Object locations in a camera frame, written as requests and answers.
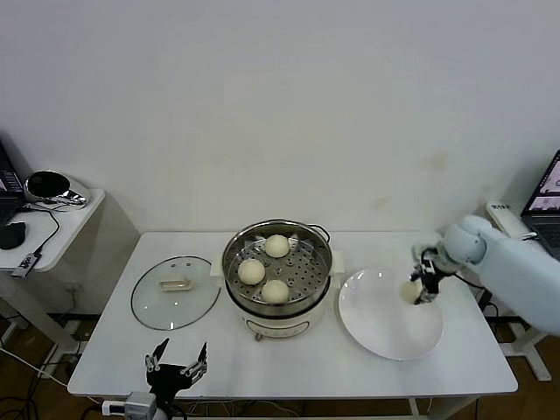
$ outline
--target table leg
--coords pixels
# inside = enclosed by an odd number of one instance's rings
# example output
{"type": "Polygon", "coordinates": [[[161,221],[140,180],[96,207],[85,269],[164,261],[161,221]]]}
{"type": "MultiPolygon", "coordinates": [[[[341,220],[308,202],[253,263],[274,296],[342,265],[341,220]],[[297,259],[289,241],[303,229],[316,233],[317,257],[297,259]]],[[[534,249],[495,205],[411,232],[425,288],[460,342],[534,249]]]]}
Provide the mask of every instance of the table leg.
{"type": "Polygon", "coordinates": [[[475,402],[478,398],[477,395],[442,398],[438,400],[439,404],[430,410],[428,418],[433,420],[446,420],[461,411],[467,405],[475,402]]]}
{"type": "Polygon", "coordinates": [[[2,299],[0,299],[0,315],[4,318],[10,318],[8,319],[10,325],[6,328],[6,331],[3,332],[2,339],[0,339],[0,346],[2,346],[10,340],[16,330],[24,330],[27,328],[29,326],[29,322],[27,322],[24,317],[18,317],[18,313],[2,299]]]}
{"type": "Polygon", "coordinates": [[[511,331],[515,335],[513,343],[501,343],[500,348],[506,357],[521,356],[527,359],[533,373],[538,381],[552,381],[552,375],[546,368],[541,355],[536,350],[536,343],[546,337],[547,334],[540,332],[534,327],[527,331],[521,324],[509,324],[511,331]]]}
{"type": "Polygon", "coordinates": [[[78,341],[46,314],[35,297],[25,291],[23,287],[20,287],[19,282],[24,281],[24,279],[16,279],[2,273],[0,275],[2,299],[36,326],[54,344],[64,350],[75,351],[78,347],[78,341]]]}

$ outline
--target white table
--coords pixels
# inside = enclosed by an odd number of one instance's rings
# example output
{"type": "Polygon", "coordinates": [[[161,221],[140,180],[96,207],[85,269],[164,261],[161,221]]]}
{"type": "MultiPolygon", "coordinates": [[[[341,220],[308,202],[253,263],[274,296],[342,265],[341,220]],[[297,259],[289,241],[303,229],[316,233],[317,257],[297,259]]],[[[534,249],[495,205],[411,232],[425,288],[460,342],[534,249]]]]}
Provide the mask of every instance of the white table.
{"type": "MultiPolygon", "coordinates": [[[[102,203],[105,197],[103,190],[91,189],[90,192],[91,200],[82,209],[68,213],[52,212],[60,224],[60,230],[43,247],[42,256],[33,268],[35,271],[48,271],[56,265],[102,203]]],[[[17,248],[0,250],[0,272],[2,272],[0,274],[0,298],[54,341],[55,346],[47,355],[47,359],[51,362],[57,362],[60,361],[63,354],[74,354],[79,348],[84,347],[71,335],[72,330],[76,328],[76,324],[67,325],[66,330],[61,328],[60,325],[49,318],[42,304],[34,296],[19,287],[22,282],[25,282],[25,279],[10,276],[10,273],[22,262],[24,257],[34,252],[54,231],[56,224],[48,214],[40,212],[18,213],[11,222],[18,221],[25,222],[25,241],[17,248]]],[[[50,365],[45,370],[51,373],[55,368],[56,365],[50,365]]]]}
{"type": "MultiPolygon", "coordinates": [[[[60,224],[60,230],[43,248],[43,256],[33,268],[37,272],[48,271],[64,255],[72,241],[84,227],[91,215],[105,198],[105,192],[91,189],[91,201],[87,206],[73,212],[52,212],[60,224]]],[[[14,249],[0,250],[0,271],[12,272],[24,259],[54,231],[56,225],[47,213],[18,213],[10,221],[25,222],[25,242],[14,249]]]]}
{"type": "MultiPolygon", "coordinates": [[[[219,255],[233,233],[148,233],[136,245],[111,299],[68,385],[80,396],[123,397],[147,391],[144,356],[165,338],[163,361],[188,364],[208,343],[208,372],[179,398],[410,398],[466,396],[434,416],[446,418],[477,396],[517,390],[517,381],[473,295],[459,281],[442,283],[438,297],[444,337],[422,360],[387,360],[361,347],[345,330],[335,310],[332,289],[324,317],[309,332],[286,340],[255,342],[235,316],[222,290],[214,308],[193,325],[154,331],[130,309],[130,295],[142,274],[172,256],[219,255]]],[[[379,262],[382,245],[406,261],[416,242],[436,242],[433,232],[339,232],[331,246],[344,257],[349,274],[379,262]]]]}

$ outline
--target steamed bun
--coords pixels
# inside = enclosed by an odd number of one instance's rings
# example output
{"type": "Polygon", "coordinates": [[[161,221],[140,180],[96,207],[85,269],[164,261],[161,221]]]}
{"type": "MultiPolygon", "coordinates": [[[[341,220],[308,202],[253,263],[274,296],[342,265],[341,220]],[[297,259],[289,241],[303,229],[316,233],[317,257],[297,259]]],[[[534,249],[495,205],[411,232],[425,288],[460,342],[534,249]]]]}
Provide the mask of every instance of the steamed bun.
{"type": "Polygon", "coordinates": [[[264,279],[264,266],[260,261],[248,259],[239,264],[237,275],[242,283],[253,286],[264,279]]]}
{"type": "Polygon", "coordinates": [[[264,243],[264,251],[268,256],[281,258],[290,252],[290,243],[285,236],[273,234],[264,243]]]}
{"type": "Polygon", "coordinates": [[[290,289],[282,280],[269,280],[262,287],[262,299],[268,304],[285,304],[289,295],[290,289]]]}

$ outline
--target white wall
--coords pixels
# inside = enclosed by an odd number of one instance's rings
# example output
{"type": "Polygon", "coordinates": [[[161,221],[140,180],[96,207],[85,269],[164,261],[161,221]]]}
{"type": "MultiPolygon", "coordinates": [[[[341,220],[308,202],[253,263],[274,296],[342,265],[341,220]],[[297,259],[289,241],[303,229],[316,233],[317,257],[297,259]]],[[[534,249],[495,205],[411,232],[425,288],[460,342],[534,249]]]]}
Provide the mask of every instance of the white wall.
{"type": "Polygon", "coordinates": [[[436,228],[560,146],[558,1],[0,3],[0,127],[141,231],[436,228]]]}

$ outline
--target black cable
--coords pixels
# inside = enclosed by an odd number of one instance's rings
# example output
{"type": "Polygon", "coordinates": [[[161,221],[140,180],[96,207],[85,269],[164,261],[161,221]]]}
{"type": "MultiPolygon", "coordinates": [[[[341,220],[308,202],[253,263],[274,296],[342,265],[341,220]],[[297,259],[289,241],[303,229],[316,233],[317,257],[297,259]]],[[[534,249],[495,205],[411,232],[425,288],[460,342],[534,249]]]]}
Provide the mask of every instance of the black cable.
{"type": "Polygon", "coordinates": [[[51,213],[51,212],[48,211],[48,210],[37,210],[37,209],[35,209],[35,210],[33,210],[33,211],[35,211],[35,212],[41,212],[41,213],[49,213],[49,216],[51,216],[51,219],[54,221],[54,223],[56,223],[56,229],[54,229],[54,232],[52,232],[52,233],[43,241],[43,243],[41,243],[41,244],[38,246],[38,248],[35,249],[35,252],[33,252],[34,255],[37,255],[37,254],[40,254],[40,252],[43,250],[43,247],[45,246],[45,244],[46,244],[47,242],[49,242],[49,241],[53,238],[53,236],[55,236],[55,235],[59,232],[59,230],[60,230],[60,223],[59,223],[58,220],[56,220],[56,218],[54,217],[53,213],[51,213]]]}
{"type": "Polygon", "coordinates": [[[86,417],[88,416],[90,411],[101,411],[101,410],[102,407],[100,405],[91,405],[86,409],[84,409],[84,412],[81,413],[80,420],[86,420],[86,417]]]}
{"type": "Polygon", "coordinates": [[[22,315],[14,315],[13,317],[2,318],[2,319],[0,319],[0,321],[9,321],[10,319],[15,319],[15,318],[23,318],[23,316],[22,315]]]}
{"type": "MultiPolygon", "coordinates": [[[[488,302],[488,306],[492,306],[495,310],[496,310],[496,318],[500,317],[500,310],[498,309],[498,306],[496,306],[496,304],[492,303],[492,302],[488,302]]],[[[498,324],[497,323],[493,323],[493,335],[496,335],[496,333],[498,332],[498,324]]]]}
{"type": "MultiPolygon", "coordinates": [[[[0,415],[0,417],[3,417],[5,415],[7,415],[8,413],[13,413],[13,412],[17,412],[17,417],[19,418],[21,416],[23,416],[25,418],[25,409],[27,408],[27,399],[25,398],[21,398],[18,396],[5,396],[0,398],[0,402],[2,401],[6,401],[6,400],[12,400],[12,401],[20,401],[22,403],[25,403],[25,406],[22,409],[10,409],[9,411],[5,411],[2,415],[0,415]]],[[[37,404],[34,401],[31,401],[31,406],[33,407],[33,410],[35,411],[35,420],[39,420],[39,411],[37,410],[37,404]]],[[[31,412],[28,410],[27,413],[27,418],[31,419],[31,412]]]]}
{"type": "Polygon", "coordinates": [[[463,277],[461,277],[459,274],[454,274],[454,276],[456,278],[458,278],[461,282],[468,284],[469,286],[475,288],[475,289],[479,289],[481,291],[485,291],[486,287],[482,287],[482,286],[477,286],[476,284],[472,284],[471,282],[469,282],[468,280],[464,279],[463,277]]]}
{"type": "Polygon", "coordinates": [[[9,409],[8,411],[5,411],[4,413],[0,414],[0,418],[4,416],[8,416],[10,413],[20,413],[21,415],[21,411],[22,411],[21,409],[9,409]]]}
{"type": "Polygon", "coordinates": [[[61,208],[61,207],[65,206],[65,205],[55,207],[55,208],[53,208],[52,210],[40,210],[40,209],[38,209],[38,208],[33,208],[33,207],[28,207],[28,206],[26,206],[26,207],[21,207],[21,208],[18,210],[20,213],[28,213],[28,212],[48,213],[49,216],[51,216],[51,219],[54,221],[54,223],[56,223],[56,229],[54,229],[54,232],[52,232],[52,233],[43,241],[43,243],[41,243],[41,244],[38,246],[38,248],[35,249],[35,251],[33,252],[33,254],[34,254],[35,256],[37,256],[38,254],[40,254],[41,251],[43,250],[43,247],[45,246],[45,244],[46,244],[47,242],[49,242],[49,241],[53,238],[53,236],[55,236],[55,235],[59,232],[59,230],[60,230],[60,224],[59,224],[59,221],[56,220],[56,218],[54,217],[54,215],[53,215],[53,210],[56,210],[57,208],[61,208]]]}
{"type": "Polygon", "coordinates": [[[186,415],[185,411],[181,409],[178,405],[172,404],[171,408],[177,411],[183,417],[183,420],[187,420],[188,416],[186,415]]]}

